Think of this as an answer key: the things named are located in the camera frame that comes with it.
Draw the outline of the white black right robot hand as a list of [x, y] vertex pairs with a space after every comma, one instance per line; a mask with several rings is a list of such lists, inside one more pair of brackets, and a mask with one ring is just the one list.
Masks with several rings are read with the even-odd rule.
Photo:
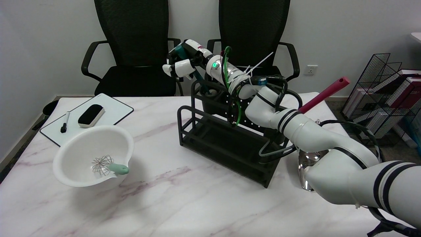
[[210, 56], [212, 52], [203, 45], [192, 39], [186, 39], [170, 50], [162, 69], [172, 78], [191, 76], [197, 66], [206, 69]]

